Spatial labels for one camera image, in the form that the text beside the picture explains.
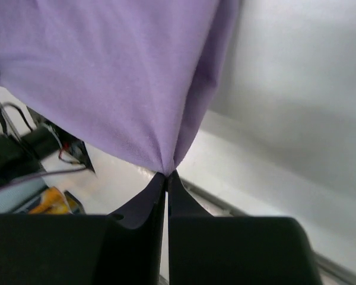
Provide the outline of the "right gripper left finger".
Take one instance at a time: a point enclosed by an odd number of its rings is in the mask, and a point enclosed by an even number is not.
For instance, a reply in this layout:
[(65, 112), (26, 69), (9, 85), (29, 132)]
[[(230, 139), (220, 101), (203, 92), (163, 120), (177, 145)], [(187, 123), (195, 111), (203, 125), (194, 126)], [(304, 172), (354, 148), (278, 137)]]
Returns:
[(0, 214), (0, 284), (157, 284), (164, 183), (108, 215)]

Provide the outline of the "purple t shirt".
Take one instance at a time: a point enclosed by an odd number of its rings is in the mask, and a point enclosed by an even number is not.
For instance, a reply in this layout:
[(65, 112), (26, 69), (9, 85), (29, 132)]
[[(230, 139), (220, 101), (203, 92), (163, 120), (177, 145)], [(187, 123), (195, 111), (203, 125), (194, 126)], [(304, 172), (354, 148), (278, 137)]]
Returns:
[(239, 1), (0, 1), (0, 86), (70, 134), (171, 174), (220, 75)]

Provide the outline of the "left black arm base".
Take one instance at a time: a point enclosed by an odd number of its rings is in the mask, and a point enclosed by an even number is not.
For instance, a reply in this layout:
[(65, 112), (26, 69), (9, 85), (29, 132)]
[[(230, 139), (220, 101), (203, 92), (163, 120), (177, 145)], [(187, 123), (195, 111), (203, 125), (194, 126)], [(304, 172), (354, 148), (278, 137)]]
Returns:
[(18, 135), (5, 109), (24, 112), (10, 102), (0, 103), (0, 214), (83, 213), (81, 203), (68, 191), (47, 186), (47, 176), (94, 172), (83, 141), (39, 114), (28, 121), (28, 133)]

